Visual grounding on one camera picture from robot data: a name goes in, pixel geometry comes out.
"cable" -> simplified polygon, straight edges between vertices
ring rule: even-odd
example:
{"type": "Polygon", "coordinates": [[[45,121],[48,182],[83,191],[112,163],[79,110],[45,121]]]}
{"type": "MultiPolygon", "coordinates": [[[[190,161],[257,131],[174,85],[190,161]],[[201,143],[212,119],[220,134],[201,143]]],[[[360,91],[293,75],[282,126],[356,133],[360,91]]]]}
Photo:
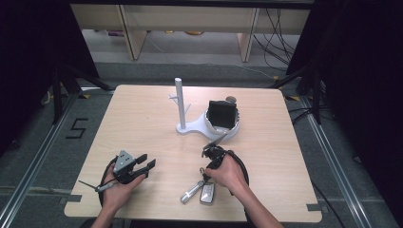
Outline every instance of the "cable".
{"type": "Polygon", "coordinates": [[[272,20],[272,18],[271,18],[271,16],[270,16],[269,10],[266,9],[266,14],[267,14],[267,16],[268,16],[268,18],[269,18],[269,20],[270,20],[270,23],[272,24],[272,27],[273,27],[273,34],[272,34],[272,37],[270,38],[270,40],[268,40],[268,42],[269,42],[273,47],[275,47],[275,48],[277,48],[277,49],[280,49],[280,50],[283,50],[284,53],[285,53],[285,55],[287,56],[288,61],[290,61],[290,60],[291,60],[290,54],[292,55],[292,54],[294,54],[294,53],[293,53],[293,52],[290,52],[290,51],[287,49],[286,46],[288,46],[291,50],[294,50],[294,48],[291,47],[291,46],[284,40],[284,38],[282,37],[281,22],[280,22],[281,9],[278,9],[277,12],[278,12],[278,20],[277,20],[276,25],[275,25],[274,22],[273,22],[273,20],[272,20]],[[277,46],[275,46],[275,45],[273,45],[273,44],[271,43],[271,40],[273,39],[273,36],[274,36],[275,34],[276,34],[276,36],[278,37],[278,40],[280,41],[280,43],[281,43],[281,45],[282,45],[282,48],[277,47],[277,46]]]}
{"type": "Polygon", "coordinates": [[[325,197],[325,195],[322,193],[322,191],[320,191],[320,189],[317,187],[317,185],[314,183],[314,181],[311,179],[311,183],[312,185],[315,187],[315,189],[318,191],[318,193],[323,197],[323,199],[326,201],[326,203],[328,204],[328,206],[330,207],[330,209],[333,211],[333,213],[335,214],[338,222],[340,223],[341,227],[345,228],[346,226],[344,225],[343,221],[341,220],[340,216],[338,215],[338,213],[336,212],[335,208],[332,206],[332,204],[327,200],[327,198],[325,197]]]}

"forearm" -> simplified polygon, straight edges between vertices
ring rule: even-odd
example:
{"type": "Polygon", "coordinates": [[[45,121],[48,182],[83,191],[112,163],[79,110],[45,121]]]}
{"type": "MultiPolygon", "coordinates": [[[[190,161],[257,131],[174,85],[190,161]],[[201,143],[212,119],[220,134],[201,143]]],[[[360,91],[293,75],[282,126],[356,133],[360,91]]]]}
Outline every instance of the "forearm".
{"type": "Polygon", "coordinates": [[[247,185],[243,185],[234,192],[234,196],[245,207],[249,218],[258,228],[282,227],[278,220],[264,207],[247,185]]]}
{"type": "Polygon", "coordinates": [[[109,228],[110,223],[115,218],[116,212],[113,208],[103,207],[91,228],[109,228]]]}

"gray floor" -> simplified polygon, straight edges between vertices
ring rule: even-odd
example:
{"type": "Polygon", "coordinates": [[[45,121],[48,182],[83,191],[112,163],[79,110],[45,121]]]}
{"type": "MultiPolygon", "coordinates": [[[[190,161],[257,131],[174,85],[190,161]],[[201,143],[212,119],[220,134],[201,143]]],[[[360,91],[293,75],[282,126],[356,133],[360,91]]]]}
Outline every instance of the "gray floor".
{"type": "MultiPolygon", "coordinates": [[[[252,46],[249,62],[243,63],[236,34],[204,33],[191,36],[178,31],[169,34],[151,31],[140,58],[134,62],[129,60],[124,38],[107,36],[105,31],[84,30],[83,34],[102,80],[112,86],[173,85],[173,78],[181,77],[185,86],[266,87],[274,82],[275,76],[284,77],[284,71],[268,67],[266,61],[272,67],[286,68],[273,57],[267,57],[265,61],[263,51],[256,42],[252,46]]],[[[258,38],[262,43],[265,41],[262,35],[258,35],[258,38]]],[[[284,36],[284,39],[295,46],[298,36],[284,36]]],[[[281,51],[276,52],[285,58],[281,51]]],[[[285,85],[281,91],[284,96],[295,96],[296,86],[297,80],[285,85]]],[[[111,96],[91,94],[88,99],[74,102],[11,227],[79,227],[85,221],[84,218],[67,218],[64,215],[65,200],[77,179],[111,96]],[[80,122],[86,132],[79,140],[69,140],[66,136],[77,134],[70,130],[76,118],[88,118],[80,122]]],[[[302,107],[299,101],[286,100],[285,103],[289,110],[302,107]]],[[[49,103],[38,109],[18,139],[21,147],[10,149],[0,159],[0,205],[4,206],[8,201],[12,189],[23,178],[50,130],[52,108],[53,104],[49,103]]],[[[290,118],[294,119],[300,113],[291,112],[290,118]]],[[[352,160],[354,150],[333,120],[332,113],[322,111],[321,115],[323,130],[372,226],[398,227],[363,166],[352,160]]],[[[308,119],[298,121],[295,130],[312,181],[336,209],[346,227],[359,227],[308,119]]],[[[320,223],[285,223],[284,226],[341,227],[318,192],[317,198],[323,213],[320,223]]],[[[120,220],[116,220],[114,227],[123,226],[120,220]]]]}

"wooden table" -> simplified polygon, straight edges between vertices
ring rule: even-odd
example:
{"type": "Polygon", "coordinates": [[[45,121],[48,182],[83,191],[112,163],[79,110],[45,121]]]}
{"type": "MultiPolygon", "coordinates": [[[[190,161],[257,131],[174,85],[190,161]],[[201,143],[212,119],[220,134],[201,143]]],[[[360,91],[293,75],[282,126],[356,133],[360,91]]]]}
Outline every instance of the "wooden table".
{"type": "MultiPolygon", "coordinates": [[[[180,202],[182,194],[201,179],[199,168],[210,162],[201,157],[209,141],[197,133],[176,132],[179,112],[169,94],[176,94],[174,86],[118,86],[78,180],[97,185],[106,165],[122,149],[134,157],[146,153],[147,162],[157,159],[156,166],[117,218],[245,221],[242,205],[218,184],[213,205],[200,204],[200,193],[187,204],[180,202]]],[[[317,198],[280,91],[184,86],[183,96],[185,104],[191,103],[188,122],[195,121],[210,100],[236,97],[240,130],[221,146],[243,160],[252,190],[279,221],[321,220],[320,211],[307,209],[307,204],[317,204],[317,198]]],[[[100,202],[91,188],[77,181],[72,195],[82,198],[67,203],[67,216],[98,215],[100,202]]]]}

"white pole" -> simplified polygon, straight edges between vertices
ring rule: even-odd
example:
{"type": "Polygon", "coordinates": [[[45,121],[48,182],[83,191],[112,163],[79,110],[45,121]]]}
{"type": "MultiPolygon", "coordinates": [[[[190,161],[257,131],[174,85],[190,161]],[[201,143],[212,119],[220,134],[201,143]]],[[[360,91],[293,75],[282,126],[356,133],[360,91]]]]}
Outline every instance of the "white pole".
{"type": "Polygon", "coordinates": [[[184,107],[183,107],[183,93],[182,93],[182,79],[175,78],[175,86],[177,88],[179,119],[181,121],[181,129],[186,128],[186,121],[184,119],[184,107]]]}

